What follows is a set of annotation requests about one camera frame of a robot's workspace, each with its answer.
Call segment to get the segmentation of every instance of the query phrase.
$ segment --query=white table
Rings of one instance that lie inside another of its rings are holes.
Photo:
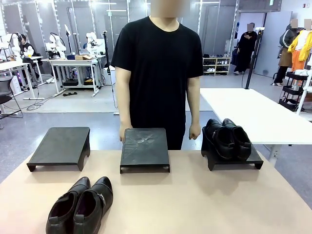
[[[29,65],[29,63],[23,63],[22,61],[4,62],[4,63],[0,63],[0,71],[5,71],[5,70],[9,70],[10,72],[18,71],[19,75],[22,77],[23,76],[22,69],[24,69],[25,74],[26,74],[26,78],[28,81],[29,91],[30,91],[32,97],[23,98],[23,99],[24,100],[44,100],[44,98],[35,97],[34,90],[33,90],[32,83],[31,83],[31,79],[29,77],[27,65]],[[25,84],[25,81],[23,78],[21,79],[21,82],[23,84],[24,91],[27,91],[26,84]]]
[[[33,60],[34,61],[34,63],[36,63],[36,66],[37,66],[37,69],[38,69],[38,72],[39,72],[39,77],[40,77],[40,81],[41,81],[41,83],[40,84],[38,84],[38,86],[42,86],[42,85],[44,85],[44,84],[46,84],[46,82],[43,82],[43,80],[42,80],[42,75],[41,75],[41,71],[40,71],[40,68],[39,68],[39,65],[38,65],[38,59],[42,59],[43,58],[43,56],[32,56],[32,57],[29,57],[31,60]]]
[[[200,89],[220,121],[231,119],[253,144],[272,145],[275,165],[282,145],[312,145],[312,123],[253,89]]]
[[[69,67],[76,67],[77,76],[78,76],[78,85],[77,86],[64,86],[63,87],[61,84],[61,87],[63,88],[63,90],[65,87],[67,87],[67,88],[90,88],[90,85],[84,85],[81,83],[79,67],[90,67],[91,68],[91,75],[92,75],[92,82],[93,82],[93,85],[91,87],[93,87],[93,90],[94,90],[94,93],[92,95],[93,97],[99,92],[99,86],[102,86],[100,71],[98,71],[98,69],[99,69],[98,58],[95,58],[92,60],[67,60],[67,59],[59,58],[59,59],[43,59],[42,61],[48,61],[51,64],[53,76],[55,78],[56,78],[56,74],[55,74],[53,67],[55,66],[57,68],[58,77],[59,77],[59,80],[61,82],[63,81],[63,78],[65,78],[66,76],[69,77],[69,74],[70,74],[69,73]]]

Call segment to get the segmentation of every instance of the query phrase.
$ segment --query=man's right hand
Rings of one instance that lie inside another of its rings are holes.
[[[125,141],[125,130],[133,128],[131,124],[121,124],[119,130],[119,140],[124,142]]]

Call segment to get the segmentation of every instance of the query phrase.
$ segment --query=glass wall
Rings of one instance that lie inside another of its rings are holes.
[[[67,25],[72,35],[69,42],[73,51],[87,42],[86,33],[95,32],[102,38],[107,35],[109,58],[122,28],[128,23],[150,15],[151,0],[3,0],[3,17],[8,33],[25,33],[42,55],[50,33],[64,40]],[[224,54],[226,40],[233,34],[237,0],[191,0],[190,13],[178,18],[184,26],[197,32],[205,54]]]

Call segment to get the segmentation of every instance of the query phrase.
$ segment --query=scratched surface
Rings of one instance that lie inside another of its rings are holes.
[[[169,164],[165,129],[150,128],[126,130],[120,164]]]

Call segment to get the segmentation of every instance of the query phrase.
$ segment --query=cardboard box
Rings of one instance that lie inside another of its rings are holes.
[[[92,60],[94,59],[92,56],[89,55],[76,55],[75,60]]]

